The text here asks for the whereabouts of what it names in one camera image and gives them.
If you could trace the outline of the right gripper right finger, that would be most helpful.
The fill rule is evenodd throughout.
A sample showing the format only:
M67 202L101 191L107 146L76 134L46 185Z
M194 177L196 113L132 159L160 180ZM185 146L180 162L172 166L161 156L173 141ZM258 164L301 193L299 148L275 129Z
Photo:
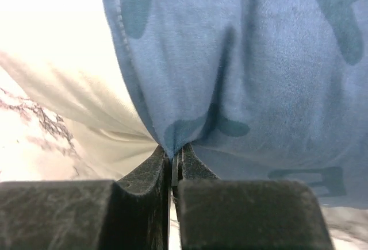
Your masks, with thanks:
M172 160L183 249L332 249L312 190L291 180L219 179L185 145Z

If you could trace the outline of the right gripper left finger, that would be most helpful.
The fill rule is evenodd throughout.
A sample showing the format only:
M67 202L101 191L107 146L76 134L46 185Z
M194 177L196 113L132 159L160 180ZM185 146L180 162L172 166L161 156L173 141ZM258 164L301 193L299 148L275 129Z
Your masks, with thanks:
M114 180L1 183L2 249L167 249L162 148Z

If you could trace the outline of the white pillow with red logo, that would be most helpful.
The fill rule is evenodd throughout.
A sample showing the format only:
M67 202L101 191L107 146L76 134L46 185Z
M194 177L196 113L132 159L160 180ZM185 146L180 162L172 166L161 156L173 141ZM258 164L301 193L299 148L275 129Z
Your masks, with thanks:
M155 150L102 0L1 0L1 180L120 179Z

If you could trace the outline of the blue lettered pillowcase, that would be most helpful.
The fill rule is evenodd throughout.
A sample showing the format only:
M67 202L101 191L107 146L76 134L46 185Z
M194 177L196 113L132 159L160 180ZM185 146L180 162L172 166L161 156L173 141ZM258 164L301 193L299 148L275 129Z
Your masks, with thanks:
M103 0L150 135L224 179L367 208L367 0Z

